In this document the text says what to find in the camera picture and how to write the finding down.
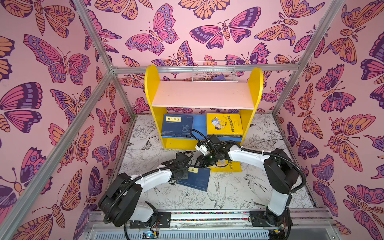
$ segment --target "yellow book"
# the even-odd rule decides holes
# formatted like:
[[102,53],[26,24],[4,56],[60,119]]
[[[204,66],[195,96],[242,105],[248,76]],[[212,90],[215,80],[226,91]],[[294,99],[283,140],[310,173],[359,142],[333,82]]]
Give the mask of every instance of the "yellow book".
[[239,114],[208,113],[207,114],[207,135],[218,137],[239,137],[243,136],[243,127]]
[[[221,160],[216,165],[225,166],[227,164],[228,164],[228,160]],[[231,161],[226,167],[217,167],[214,165],[209,168],[211,169],[211,172],[241,172],[240,162]]]

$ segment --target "white wire basket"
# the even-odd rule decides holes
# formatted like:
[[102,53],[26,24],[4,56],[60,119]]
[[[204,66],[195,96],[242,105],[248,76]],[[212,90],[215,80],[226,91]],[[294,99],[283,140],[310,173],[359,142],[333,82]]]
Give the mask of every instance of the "white wire basket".
[[227,61],[215,62],[217,62],[217,65],[211,65],[213,61],[194,61],[194,65],[192,66],[192,81],[218,83],[238,82],[236,65],[225,65]]

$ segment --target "book cover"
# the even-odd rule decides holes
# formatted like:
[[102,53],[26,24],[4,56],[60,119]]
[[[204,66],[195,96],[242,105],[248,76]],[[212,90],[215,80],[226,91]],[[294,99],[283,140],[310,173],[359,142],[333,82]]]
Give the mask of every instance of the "book cover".
[[164,114],[161,136],[191,138],[189,130],[193,128],[193,115]]
[[228,160],[221,160],[216,165],[218,166],[225,166],[226,167],[217,167],[217,166],[211,166],[209,167],[211,169],[211,172],[242,172],[241,171],[241,165],[240,162],[229,162]]
[[243,127],[239,114],[207,114],[207,134],[217,136],[243,136]]
[[210,174],[211,169],[209,168],[193,168],[190,166],[188,168],[188,179],[180,179],[176,183],[206,192]]

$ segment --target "bird drawing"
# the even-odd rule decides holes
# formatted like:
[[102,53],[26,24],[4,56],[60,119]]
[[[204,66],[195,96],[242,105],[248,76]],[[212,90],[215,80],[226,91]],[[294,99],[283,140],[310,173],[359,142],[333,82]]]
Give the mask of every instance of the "bird drawing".
[[267,189],[263,185],[261,185],[260,183],[257,183],[256,180],[261,180],[263,182],[264,182],[264,180],[261,178],[258,178],[256,176],[250,175],[250,174],[246,174],[244,179],[248,180],[248,187],[256,195],[256,197],[258,197],[260,200],[262,200],[262,198],[260,198],[258,195],[258,193],[260,193],[259,188],[261,190],[263,190],[264,193],[266,193]]
[[211,201],[215,202],[215,209],[221,209],[224,206],[225,199],[227,197],[227,188],[225,188],[224,197],[221,196],[220,193],[220,184],[216,181],[214,181],[215,187],[216,187],[216,194],[211,193],[209,190],[207,190],[208,197]]

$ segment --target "pink shelf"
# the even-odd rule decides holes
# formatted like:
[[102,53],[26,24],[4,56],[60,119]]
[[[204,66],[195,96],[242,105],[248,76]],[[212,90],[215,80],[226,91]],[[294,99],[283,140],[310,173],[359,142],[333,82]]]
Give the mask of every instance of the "pink shelf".
[[160,81],[153,107],[254,109],[248,83]]

